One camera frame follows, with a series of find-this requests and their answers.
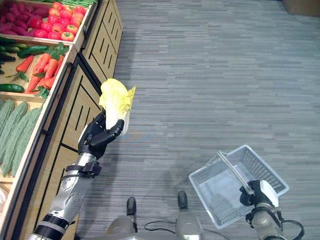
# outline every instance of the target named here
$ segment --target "gray carpet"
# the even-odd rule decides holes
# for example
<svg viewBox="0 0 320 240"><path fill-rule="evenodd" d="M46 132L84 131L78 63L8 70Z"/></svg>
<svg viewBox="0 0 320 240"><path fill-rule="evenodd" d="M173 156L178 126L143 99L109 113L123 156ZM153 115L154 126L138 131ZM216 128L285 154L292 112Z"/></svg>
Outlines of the gray carpet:
<svg viewBox="0 0 320 240"><path fill-rule="evenodd" d="M130 196L140 231L174 221L179 190L216 230L188 175L216 151L248 144L290 186L280 198L284 217L304 224L305 240L320 239L320 19L289 15L274 0L117 5L124 30L114 77L137 90L128 133L100 161L78 234L103 234ZM257 239L245 220L219 233Z"/></svg>

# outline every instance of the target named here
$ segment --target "cardboard box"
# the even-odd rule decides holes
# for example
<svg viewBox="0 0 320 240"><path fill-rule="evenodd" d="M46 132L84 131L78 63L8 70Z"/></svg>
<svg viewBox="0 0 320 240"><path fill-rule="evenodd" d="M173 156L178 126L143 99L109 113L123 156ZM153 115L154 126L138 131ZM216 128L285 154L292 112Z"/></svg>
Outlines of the cardboard box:
<svg viewBox="0 0 320 240"><path fill-rule="evenodd" d="M282 0L290 14L320 17L320 0Z"/></svg>

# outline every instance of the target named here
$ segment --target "cucumber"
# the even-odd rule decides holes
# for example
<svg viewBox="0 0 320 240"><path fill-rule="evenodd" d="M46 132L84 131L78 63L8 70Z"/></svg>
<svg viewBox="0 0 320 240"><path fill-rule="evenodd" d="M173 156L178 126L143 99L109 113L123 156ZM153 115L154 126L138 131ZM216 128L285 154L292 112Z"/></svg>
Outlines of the cucumber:
<svg viewBox="0 0 320 240"><path fill-rule="evenodd" d="M18 47L20 49L26 49L28 45L24 43L9 43L9 44L4 44L4 47Z"/></svg>
<svg viewBox="0 0 320 240"><path fill-rule="evenodd" d="M26 101L23 101L15 110L10 114L7 121L5 122L2 133L0 134L0 164L3 162L3 157L5 154L5 149L7 146L7 141L20 119L26 114L28 104Z"/></svg>
<svg viewBox="0 0 320 240"><path fill-rule="evenodd" d="M11 57L11 54L7 51L0 51L0 54Z"/></svg>
<svg viewBox="0 0 320 240"><path fill-rule="evenodd" d="M31 117L28 120L28 123L26 124L25 128L23 129L22 134L20 135L16 146L15 146L15 155L12 160L12 170L11 170L11 176L15 177L18 167L21 162L21 158L23 157L26 147L28 145L30 136L32 132L34 131L37 119L40 115L41 108L35 108L36 110L32 112Z"/></svg>
<svg viewBox="0 0 320 240"><path fill-rule="evenodd" d="M9 118L9 116L12 113L12 111L14 110L14 108L15 108L14 101L12 101L11 99L5 101L5 103L1 107L1 110L0 110L0 135L2 133L2 130L4 129L4 126L7 122L7 119Z"/></svg>
<svg viewBox="0 0 320 240"><path fill-rule="evenodd" d="M9 39L9 38L5 38L5 37L1 37L0 36L0 43L3 43L3 44L15 44L16 41L13 40L13 39Z"/></svg>
<svg viewBox="0 0 320 240"><path fill-rule="evenodd" d="M9 53L17 53L20 51L20 48L17 46L3 46L3 48Z"/></svg>
<svg viewBox="0 0 320 240"><path fill-rule="evenodd" d="M48 47L47 46L30 46L30 47L27 47L21 51L18 51L17 55L19 58L26 58L30 55L38 55L38 54L43 54L45 51L48 50Z"/></svg>
<svg viewBox="0 0 320 240"><path fill-rule="evenodd" d="M0 84L0 92L12 92L12 93L23 93L25 91L23 86L12 83Z"/></svg>
<svg viewBox="0 0 320 240"><path fill-rule="evenodd" d="M13 131L10 134L10 137L6 143L6 148L4 150L3 163L1 165L2 174L5 177L12 169L13 159L15 157L16 151L19 149L16 148L19 138L21 138L24 129L26 128L29 119L32 117L33 112L37 111L38 108L34 108L28 111L20 121L14 126Z"/></svg>
<svg viewBox="0 0 320 240"><path fill-rule="evenodd" d="M0 51L0 60L4 62L14 62L16 58L11 56L7 51Z"/></svg>

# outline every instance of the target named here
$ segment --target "tomato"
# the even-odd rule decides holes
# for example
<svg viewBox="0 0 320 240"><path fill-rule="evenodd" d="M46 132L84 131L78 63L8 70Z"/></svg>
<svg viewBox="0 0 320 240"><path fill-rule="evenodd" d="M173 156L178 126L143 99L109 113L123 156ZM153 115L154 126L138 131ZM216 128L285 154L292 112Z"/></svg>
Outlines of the tomato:
<svg viewBox="0 0 320 240"><path fill-rule="evenodd" d="M57 22L59 22L59 17L57 17L55 15L48 16L48 23L55 24Z"/></svg>
<svg viewBox="0 0 320 240"><path fill-rule="evenodd" d="M78 32L78 28L76 26L73 26L73 25L68 25L66 26L66 29L65 29L68 33L72 33L73 35L77 35L77 32Z"/></svg>
<svg viewBox="0 0 320 240"><path fill-rule="evenodd" d="M39 17L30 18L27 25L33 29L41 29L42 19Z"/></svg>
<svg viewBox="0 0 320 240"><path fill-rule="evenodd" d="M69 19L70 20L72 18L72 13L68 10L61 10L60 17L62 19Z"/></svg>
<svg viewBox="0 0 320 240"><path fill-rule="evenodd" d="M82 13L83 15L86 14L86 9L83 6L76 6L73 11L75 13Z"/></svg>
<svg viewBox="0 0 320 240"><path fill-rule="evenodd" d="M70 24L70 20L67 18L60 18L59 23L61 23L65 27L67 27Z"/></svg>
<svg viewBox="0 0 320 240"><path fill-rule="evenodd" d="M37 29L35 32L34 32L34 36L36 38L46 38L48 36L48 33L45 31L45 30L40 30L40 29Z"/></svg>
<svg viewBox="0 0 320 240"><path fill-rule="evenodd" d="M45 30L46 32L51 32L52 31L52 24L50 22L43 22L41 24L41 29Z"/></svg>
<svg viewBox="0 0 320 240"><path fill-rule="evenodd" d="M65 7L58 1L55 1L54 3L52 3L52 7L54 9L58 9L59 11L64 10Z"/></svg>
<svg viewBox="0 0 320 240"><path fill-rule="evenodd" d="M60 17L60 11L58 9L55 9L55 8L50 8L49 9L49 15L50 16Z"/></svg>
<svg viewBox="0 0 320 240"><path fill-rule="evenodd" d="M71 15L72 15L72 13L74 12L74 11L73 11L73 7L71 7L71 6L69 6L69 5L64 5L64 10L69 11L69 12L71 13Z"/></svg>
<svg viewBox="0 0 320 240"><path fill-rule="evenodd" d="M60 40L61 39L61 34L56 32L56 31L51 31L51 32L48 33L48 39Z"/></svg>
<svg viewBox="0 0 320 240"><path fill-rule="evenodd" d="M79 19L79 20L81 20L81 22L82 22L82 19L84 19L84 15L81 13L81 12L74 12L73 14L72 14L72 17L73 18L76 18L76 19Z"/></svg>
<svg viewBox="0 0 320 240"><path fill-rule="evenodd" d="M63 41L70 41L72 42L75 39L75 35L73 35L71 32L63 32L61 34L61 40Z"/></svg>
<svg viewBox="0 0 320 240"><path fill-rule="evenodd" d="M70 21L70 24L79 28L81 21L80 19L73 17Z"/></svg>
<svg viewBox="0 0 320 240"><path fill-rule="evenodd" d="M66 27L62 23L57 22L52 25L52 31L62 34L66 31Z"/></svg>

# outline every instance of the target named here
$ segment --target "shopping basket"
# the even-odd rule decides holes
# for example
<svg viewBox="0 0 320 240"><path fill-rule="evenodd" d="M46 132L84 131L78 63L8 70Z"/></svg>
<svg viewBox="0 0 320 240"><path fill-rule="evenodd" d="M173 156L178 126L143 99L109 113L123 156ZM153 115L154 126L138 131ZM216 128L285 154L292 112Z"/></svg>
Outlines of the shopping basket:
<svg viewBox="0 0 320 240"><path fill-rule="evenodd" d="M253 206L240 203L240 187L248 194L253 190L248 185L252 180L266 180L278 197L289 190L286 182L248 145L213 155L189 179L203 206L218 229L236 222L249 213Z"/></svg>

